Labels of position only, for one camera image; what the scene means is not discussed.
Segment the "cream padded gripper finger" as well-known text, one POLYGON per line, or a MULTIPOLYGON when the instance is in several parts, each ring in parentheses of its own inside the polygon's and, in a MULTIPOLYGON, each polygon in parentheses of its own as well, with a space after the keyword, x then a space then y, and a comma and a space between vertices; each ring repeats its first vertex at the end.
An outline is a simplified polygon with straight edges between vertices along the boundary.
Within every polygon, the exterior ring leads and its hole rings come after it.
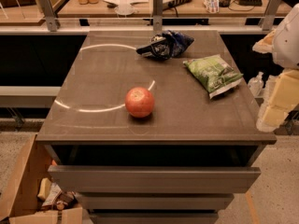
POLYGON ((277 77, 270 76, 263 92, 257 129, 261 132, 273 132, 298 105, 299 70, 284 69, 277 77))
POLYGON ((264 38, 256 42, 252 50, 259 52, 261 54, 271 53, 273 49, 273 38, 276 33, 276 30, 272 30, 269 34, 267 34, 264 38))

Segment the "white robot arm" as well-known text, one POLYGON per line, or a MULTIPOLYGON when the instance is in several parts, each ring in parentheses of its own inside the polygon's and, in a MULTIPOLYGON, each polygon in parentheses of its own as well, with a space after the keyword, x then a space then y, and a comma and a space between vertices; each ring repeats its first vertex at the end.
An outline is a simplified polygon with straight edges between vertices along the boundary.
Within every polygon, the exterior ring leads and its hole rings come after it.
POLYGON ((256 42, 253 50, 271 53, 274 64, 283 71, 266 81, 257 129, 273 132, 299 105, 299 4, 296 4, 278 27, 256 42))

